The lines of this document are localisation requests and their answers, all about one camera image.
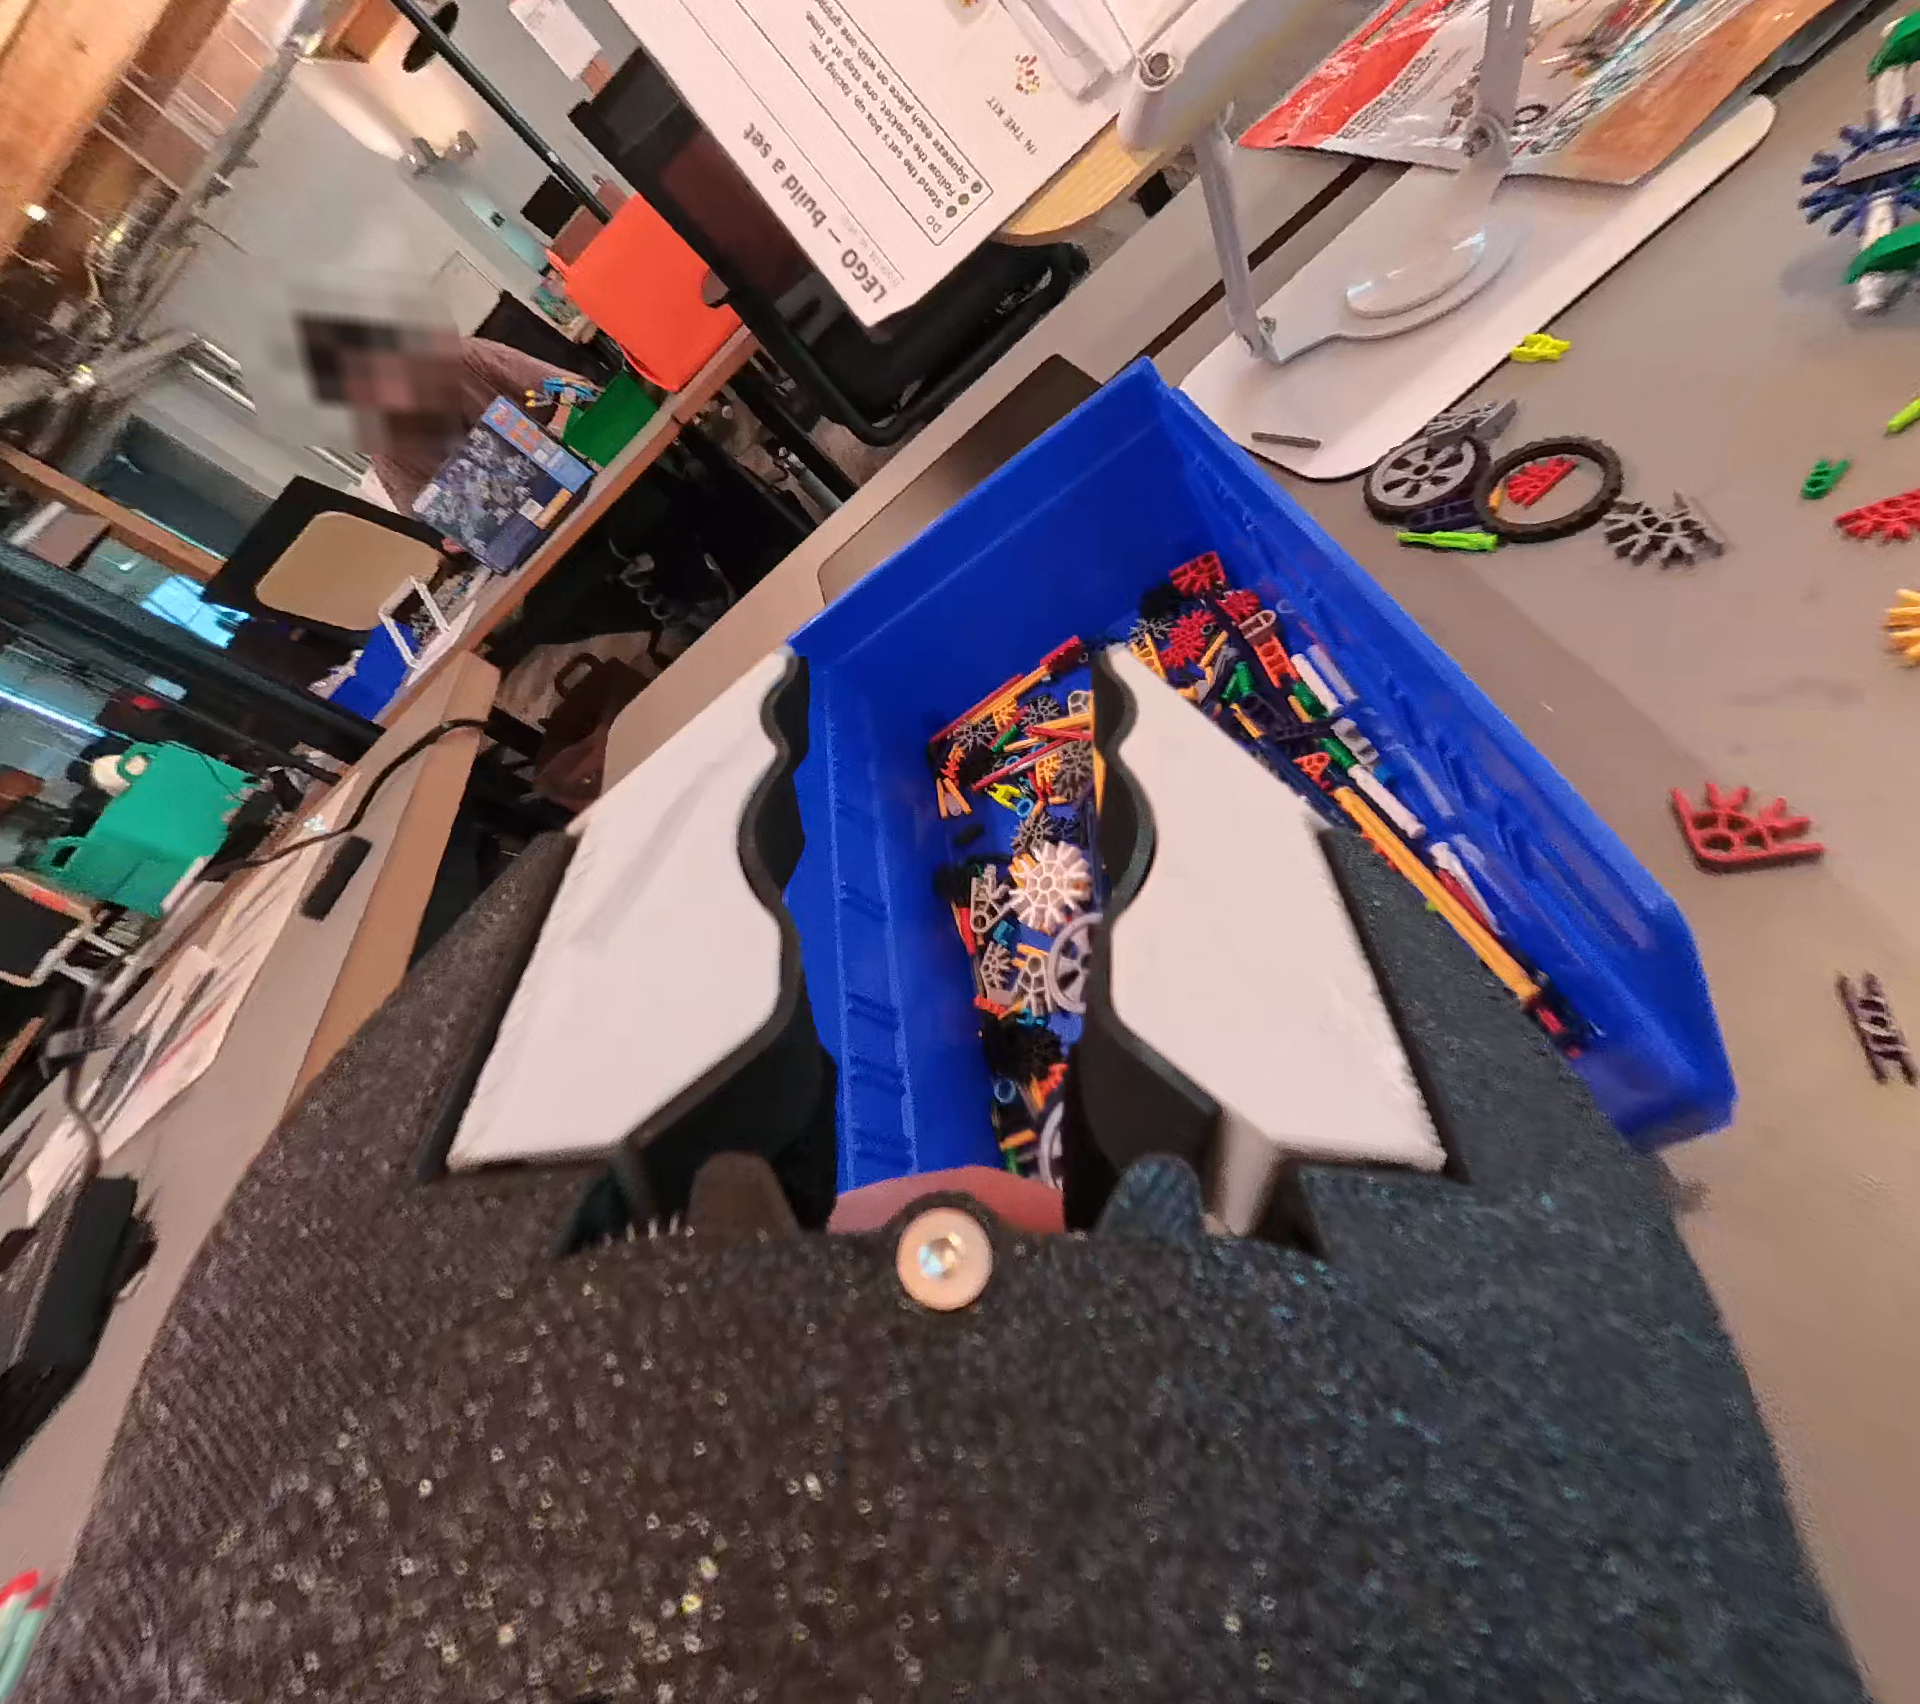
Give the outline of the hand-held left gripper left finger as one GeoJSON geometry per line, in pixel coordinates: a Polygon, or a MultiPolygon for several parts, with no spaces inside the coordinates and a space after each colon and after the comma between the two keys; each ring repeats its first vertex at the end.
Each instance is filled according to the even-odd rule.
{"type": "Polygon", "coordinates": [[[742,1155],[796,1217],[833,1214],[835,1060],[787,902],[807,752],[807,661],[781,647],[577,818],[448,1173],[599,1164],[672,1217],[742,1155]]]}

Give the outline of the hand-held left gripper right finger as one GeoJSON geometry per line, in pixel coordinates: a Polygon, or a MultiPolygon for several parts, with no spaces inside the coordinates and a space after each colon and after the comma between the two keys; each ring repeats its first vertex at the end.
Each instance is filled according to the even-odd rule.
{"type": "Polygon", "coordinates": [[[1144,1160],[1192,1171],[1236,1239],[1282,1235],[1308,1166],[1444,1173],[1333,829],[1129,647],[1090,676],[1107,900],[1068,1063],[1068,1228],[1144,1160]]]}

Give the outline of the pile of construction toy pieces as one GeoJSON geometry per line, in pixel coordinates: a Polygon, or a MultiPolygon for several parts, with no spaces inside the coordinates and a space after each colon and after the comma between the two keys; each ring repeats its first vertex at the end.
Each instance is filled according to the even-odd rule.
{"type": "MultiPolygon", "coordinates": [[[[1382,782],[1381,755],[1342,715],[1322,652],[1300,651],[1260,592],[1200,553],[1149,587],[1125,649],[1260,779],[1412,886],[1569,1058],[1582,1027],[1496,926],[1464,858],[1382,782]]],[[[926,746],[955,861],[937,875],[973,965],[975,1007],[1009,1173],[1068,1185],[1070,1056],[1088,1025],[1093,938],[1114,888],[1097,845],[1093,645],[1072,637],[959,715],[926,746]]]]}

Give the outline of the blue tagged plastic bin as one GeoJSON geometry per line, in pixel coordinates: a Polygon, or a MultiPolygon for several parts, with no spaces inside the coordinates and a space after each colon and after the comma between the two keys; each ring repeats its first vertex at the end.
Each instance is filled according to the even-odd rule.
{"type": "Polygon", "coordinates": [[[1335,831],[1392,833],[1639,1146],[1739,1092],[1682,911],[1470,676],[1199,406],[1134,365],[913,539],[824,571],[807,661],[807,848],[787,900],[840,1068],[840,1174],[993,1164],[968,879],[1044,804],[1036,704],[1146,637],[1173,688],[1335,831]],[[1066,652],[1079,669],[1044,664],[1066,652]]]}

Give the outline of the colourful construction toy dinosaur model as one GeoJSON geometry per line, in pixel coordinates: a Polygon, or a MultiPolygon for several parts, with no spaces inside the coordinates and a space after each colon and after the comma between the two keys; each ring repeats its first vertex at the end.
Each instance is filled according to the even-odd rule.
{"type": "Polygon", "coordinates": [[[1845,282],[1853,310],[1880,316],[1919,274],[1919,13],[1884,29],[1869,65],[1866,119],[1800,177],[1797,208],[1810,227],[1853,244],[1845,282]]]}

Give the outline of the black chair with tan pad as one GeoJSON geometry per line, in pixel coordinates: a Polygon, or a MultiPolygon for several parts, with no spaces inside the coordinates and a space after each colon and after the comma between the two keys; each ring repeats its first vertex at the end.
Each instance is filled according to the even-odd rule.
{"type": "Polygon", "coordinates": [[[440,534],[356,494],[293,479],[203,587],[206,605],[335,640],[367,638],[395,595],[432,585],[440,534]]]}

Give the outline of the blue printed toy box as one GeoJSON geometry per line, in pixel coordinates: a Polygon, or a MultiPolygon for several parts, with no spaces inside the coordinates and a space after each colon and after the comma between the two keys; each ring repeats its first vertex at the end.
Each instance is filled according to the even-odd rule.
{"type": "Polygon", "coordinates": [[[495,576],[516,573],[599,471],[501,397],[417,493],[411,513],[495,576]]]}

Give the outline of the red fan connector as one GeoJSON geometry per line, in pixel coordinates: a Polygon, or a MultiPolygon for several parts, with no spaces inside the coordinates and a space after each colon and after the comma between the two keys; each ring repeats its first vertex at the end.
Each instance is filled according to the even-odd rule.
{"type": "Polygon", "coordinates": [[[1668,808],[1694,867],[1712,877],[1794,868],[1827,857],[1810,817],[1780,797],[1761,802],[1751,786],[1676,786],[1668,808]]]}

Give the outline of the green plastic bin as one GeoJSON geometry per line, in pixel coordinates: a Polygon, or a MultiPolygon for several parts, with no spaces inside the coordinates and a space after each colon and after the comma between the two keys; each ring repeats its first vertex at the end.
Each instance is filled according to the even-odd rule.
{"type": "Polygon", "coordinates": [[[614,372],[596,397],[578,401],[564,420],[569,454],[604,472],[660,415],[663,393],[634,372],[614,372]]]}

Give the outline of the teal plastic device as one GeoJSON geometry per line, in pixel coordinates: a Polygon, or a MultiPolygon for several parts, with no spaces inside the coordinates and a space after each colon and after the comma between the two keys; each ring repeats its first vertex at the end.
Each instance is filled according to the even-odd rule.
{"type": "Polygon", "coordinates": [[[157,922],[229,842],[265,781],[178,742],[133,742],[85,759],[86,794],[104,807],[28,862],[62,891],[157,922]]]}

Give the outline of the small black toy tire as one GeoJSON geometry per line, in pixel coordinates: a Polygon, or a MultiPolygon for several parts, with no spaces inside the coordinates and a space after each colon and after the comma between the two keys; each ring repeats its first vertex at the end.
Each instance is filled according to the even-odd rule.
{"type": "Polygon", "coordinates": [[[1485,471],[1472,493],[1472,509],[1481,527],[1503,542],[1549,544],[1596,528],[1620,500],[1623,489],[1624,466],[1611,444],[1579,435],[1542,437],[1503,454],[1485,471]],[[1579,458],[1580,469],[1549,494],[1538,514],[1508,517],[1491,503],[1517,466],[1555,454],[1579,458]]]}

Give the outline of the white adjustable book stand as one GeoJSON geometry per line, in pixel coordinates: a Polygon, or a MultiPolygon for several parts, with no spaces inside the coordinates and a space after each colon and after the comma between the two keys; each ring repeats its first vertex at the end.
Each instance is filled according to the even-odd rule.
{"type": "Polygon", "coordinates": [[[1196,0],[1134,66],[1123,143],[1186,143],[1205,188],[1233,343],[1183,393],[1236,444],[1333,483],[1405,444],[1668,229],[1766,138],[1765,99],[1729,105],[1632,185],[1510,180],[1534,0],[1489,0],[1475,109],[1452,166],[1405,165],[1271,296],[1239,227],[1229,111],[1266,55],[1340,0],[1196,0]],[[1319,451],[1253,433],[1322,440],[1319,451]]]}

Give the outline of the orange plastic bin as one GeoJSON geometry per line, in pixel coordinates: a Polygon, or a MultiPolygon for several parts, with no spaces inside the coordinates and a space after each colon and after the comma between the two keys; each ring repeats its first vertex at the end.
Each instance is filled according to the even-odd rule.
{"type": "Polygon", "coordinates": [[[630,370],[679,397],[742,333],[739,312],[708,300],[708,265],[642,197],[609,223],[577,210],[547,253],[564,296],[630,370]]]}

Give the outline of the black office chair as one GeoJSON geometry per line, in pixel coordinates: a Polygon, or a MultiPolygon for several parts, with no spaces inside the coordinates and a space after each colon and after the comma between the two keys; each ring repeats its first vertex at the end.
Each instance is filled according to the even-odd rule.
{"type": "Polygon", "coordinates": [[[1090,274],[1070,242],[993,240],[911,308],[863,325],[820,274],[754,302],[754,356],[732,378],[748,410],[793,431],[839,425],[894,449],[964,397],[1090,274]]]}

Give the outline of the light wooden table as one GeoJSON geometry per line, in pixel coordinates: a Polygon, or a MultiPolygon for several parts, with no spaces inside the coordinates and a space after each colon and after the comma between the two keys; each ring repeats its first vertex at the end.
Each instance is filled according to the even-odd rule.
{"type": "Polygon", "coordinates": [[[1000,229],[1000,244],[1031,249],[1061,242],[1110,205],[1129,200],[1176,152],[1174,144],[1134,150],[1109,123],[1000,229]]]}

